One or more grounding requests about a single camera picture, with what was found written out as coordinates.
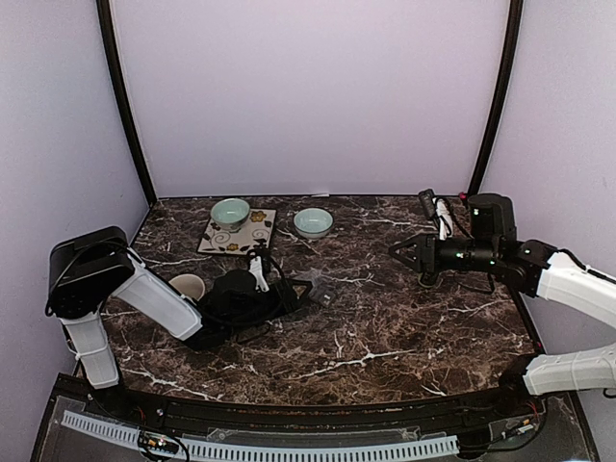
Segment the light blue ribbed bowl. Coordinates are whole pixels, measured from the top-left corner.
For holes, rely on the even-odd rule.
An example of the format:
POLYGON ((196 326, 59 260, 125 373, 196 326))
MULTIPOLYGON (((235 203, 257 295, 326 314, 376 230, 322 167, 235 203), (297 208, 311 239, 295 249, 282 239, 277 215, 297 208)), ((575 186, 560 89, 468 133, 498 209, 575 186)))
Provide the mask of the light blue ribbed bowl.
POLYGON ((295 231, 300 237, 317 240, 326 236, 334 224, 332 215, 321 208, 306 208, 294 216, 295 231))

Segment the square floral ceramic plate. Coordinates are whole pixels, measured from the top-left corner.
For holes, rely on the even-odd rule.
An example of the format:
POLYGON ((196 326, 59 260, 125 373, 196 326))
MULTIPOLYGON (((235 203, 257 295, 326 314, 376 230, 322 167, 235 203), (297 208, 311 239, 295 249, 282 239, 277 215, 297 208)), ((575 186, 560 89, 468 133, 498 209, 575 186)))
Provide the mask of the square floral ceramic plate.
POLYGON ((235 231, 221 228, 210 219, 196 251, 208 255, 245 256, 254 248, 270 248, 276 211, 254 209, 235 231))

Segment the black front rail base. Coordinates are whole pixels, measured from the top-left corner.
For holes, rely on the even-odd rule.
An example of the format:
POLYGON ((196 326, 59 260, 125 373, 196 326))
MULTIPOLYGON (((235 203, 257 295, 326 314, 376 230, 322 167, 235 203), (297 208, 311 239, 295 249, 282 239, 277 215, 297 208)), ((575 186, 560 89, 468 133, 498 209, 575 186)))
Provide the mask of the black front rail base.
POLYGON ((599 454, 578 397, 522 398, 500 389, 453 398, 350 406, 267 406, 209 402, 125 390, 93 391, 60 375, 40 424, 35 461, 152 461, 138 451, 64 428, 64 411, 167 434, 205 436, 215 428, 268 433, 406 430, 456 436, 459 453, 424 461, 595 461, 599 454))

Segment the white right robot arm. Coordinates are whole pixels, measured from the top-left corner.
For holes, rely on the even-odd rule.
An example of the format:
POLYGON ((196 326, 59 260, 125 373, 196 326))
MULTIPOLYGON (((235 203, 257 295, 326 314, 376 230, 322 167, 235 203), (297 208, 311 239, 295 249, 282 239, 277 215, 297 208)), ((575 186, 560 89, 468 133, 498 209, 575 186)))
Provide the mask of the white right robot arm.
MULTIPOLYGON (((429 287, 441 272, 482 272, 508 289, 567 305, 608 326, 615 324, 615 279, 583 264, 570 250, 537 240, 520 241, 510 198, 497 193, 467 197, 471 230, 449 234, 452 212, 441 214, 439 197, 420 194, 425 215, 440 227, 389 247, 388 253, 417 273, 429 287)), ((499 379, 491 408, 502 418, 514 416, 528 397, 554 392, 600 389, 615 391, 615 346, 560 355, 515 358, 499 379)))

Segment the green lid pill bottle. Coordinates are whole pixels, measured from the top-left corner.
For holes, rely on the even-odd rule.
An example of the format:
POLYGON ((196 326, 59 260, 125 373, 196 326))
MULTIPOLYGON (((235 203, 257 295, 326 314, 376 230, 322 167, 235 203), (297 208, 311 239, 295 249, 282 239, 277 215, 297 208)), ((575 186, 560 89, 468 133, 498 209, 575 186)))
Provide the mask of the green lid pill bottle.
POLYGON ((418 275, 418 283, 421 287, 431 289, 437 287, 440 282, 438 272, 422 272, 418 275))

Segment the small celadon bowl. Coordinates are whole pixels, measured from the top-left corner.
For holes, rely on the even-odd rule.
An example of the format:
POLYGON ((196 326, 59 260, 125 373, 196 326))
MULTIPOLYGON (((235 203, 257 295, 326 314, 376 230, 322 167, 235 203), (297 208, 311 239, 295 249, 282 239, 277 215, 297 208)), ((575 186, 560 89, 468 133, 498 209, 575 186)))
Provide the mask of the small celadon bowl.
POLYGON ((226 198, 214 205, 210 216, 220 229, 235 232, 246 222, 249 213, 250 205, 245 200, 226 198))

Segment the beige ceramic mug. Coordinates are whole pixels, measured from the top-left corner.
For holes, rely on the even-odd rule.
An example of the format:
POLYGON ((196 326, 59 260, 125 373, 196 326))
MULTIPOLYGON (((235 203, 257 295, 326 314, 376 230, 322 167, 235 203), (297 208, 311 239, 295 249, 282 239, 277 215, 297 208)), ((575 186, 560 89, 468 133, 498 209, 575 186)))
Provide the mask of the beige ceramic mug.
POLYGON ((206 294, 205 282, 195 274, 179 274, 171 278, 168 283, 180 294, 194 300, 200 300, 206 294))

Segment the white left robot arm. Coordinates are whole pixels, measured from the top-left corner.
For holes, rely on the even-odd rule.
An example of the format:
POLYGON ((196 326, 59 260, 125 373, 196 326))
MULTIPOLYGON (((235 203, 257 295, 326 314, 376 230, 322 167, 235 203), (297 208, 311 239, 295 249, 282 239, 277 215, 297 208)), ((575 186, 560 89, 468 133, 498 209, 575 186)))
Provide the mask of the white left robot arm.
POLYGON ((128 244, 124 231, 110 226, 56 244, 49 255, 45 313, 64 327, 97 401, 116 420, 136 411, 135 397, 119 384, 121 373, 101 319, 110 298, 128 304, 195 351, 218 347, 233 335, 298 310, 311 282, 281 274, 263 247, 247 253, 246 269, 215 279, 199 297, 182 294, 153 272, 128 244))

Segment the clear weekly pill organizer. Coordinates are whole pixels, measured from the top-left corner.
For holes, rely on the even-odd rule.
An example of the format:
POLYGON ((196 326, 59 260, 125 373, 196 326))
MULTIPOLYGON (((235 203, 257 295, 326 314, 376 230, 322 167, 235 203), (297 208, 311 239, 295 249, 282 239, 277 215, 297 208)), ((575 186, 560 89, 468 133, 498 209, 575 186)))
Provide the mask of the clear weekly pill organizer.
POLYGON ((309 298, 314 303, 317 303, 322 307, 329 307, 337 298, 337 294, 331 287, 328 286, 315 286, 310 294, 309 298))

